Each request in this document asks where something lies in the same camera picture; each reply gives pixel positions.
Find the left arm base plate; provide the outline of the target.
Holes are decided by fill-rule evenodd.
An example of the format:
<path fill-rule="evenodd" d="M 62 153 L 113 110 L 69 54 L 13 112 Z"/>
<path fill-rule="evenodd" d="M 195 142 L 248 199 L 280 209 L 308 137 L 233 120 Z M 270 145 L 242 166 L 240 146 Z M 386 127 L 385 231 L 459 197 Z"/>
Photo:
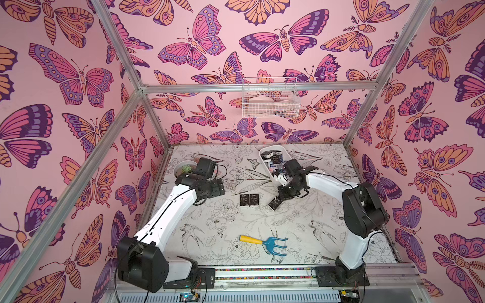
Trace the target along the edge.
<path fill-rule="evenodd" d="M 215 268 L 192 270 L 188 278 L 166 282 L 163 289 L 213 289 L 215 286 Z"/>

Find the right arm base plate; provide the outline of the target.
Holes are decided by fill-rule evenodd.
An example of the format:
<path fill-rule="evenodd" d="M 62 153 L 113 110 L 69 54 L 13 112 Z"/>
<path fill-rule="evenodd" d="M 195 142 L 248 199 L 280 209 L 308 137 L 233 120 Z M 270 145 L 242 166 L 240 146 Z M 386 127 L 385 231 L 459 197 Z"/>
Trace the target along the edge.
<path fill-rule="evenodd" d="M 319 287 L 367 287 L 365 265 L 348 270 L 344 266 L 317 266 L 314 268 Z"/>

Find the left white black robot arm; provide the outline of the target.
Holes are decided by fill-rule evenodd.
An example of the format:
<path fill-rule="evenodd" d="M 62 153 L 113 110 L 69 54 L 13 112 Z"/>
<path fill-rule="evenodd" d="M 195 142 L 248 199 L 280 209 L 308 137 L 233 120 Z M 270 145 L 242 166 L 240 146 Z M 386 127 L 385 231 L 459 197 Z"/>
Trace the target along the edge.
<path fill-rule="evenodd" d="M 133 237 L 124 237 L 117 245 L 115 282 L 126 282 L 151 293 L 169 288 L 192 289 L 202 283 L 195 260 L 184 256 L 168 258 L 164 251 L 190 207 L 224 195 L 224 183 L 218 172 L 215 161 L 202 157 L 191 172 L 178 175 L 157 213 Z"/>

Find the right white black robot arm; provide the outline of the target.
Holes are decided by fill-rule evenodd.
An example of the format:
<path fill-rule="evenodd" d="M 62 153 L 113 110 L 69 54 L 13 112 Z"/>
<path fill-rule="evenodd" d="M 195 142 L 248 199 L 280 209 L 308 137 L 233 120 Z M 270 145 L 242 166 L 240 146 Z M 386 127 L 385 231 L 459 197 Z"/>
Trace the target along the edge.
<path fill-rule="evenodd" d="M 283 169 L 272 170 L 270 175 L 279 185 L 275 198 L 277 202 L 301 198 L 301 193 L 308 193 L 310 189 L 321 191 L 341 202 L 347 239 L 335 266 L 347 272 L 363 269 L 372 236 L 381 231 L 389 220 L 375 187 L 369 182 L 357 184 L 318 172 L 313 165 L 304 168 L 295 159 L 286 162 Z"/>

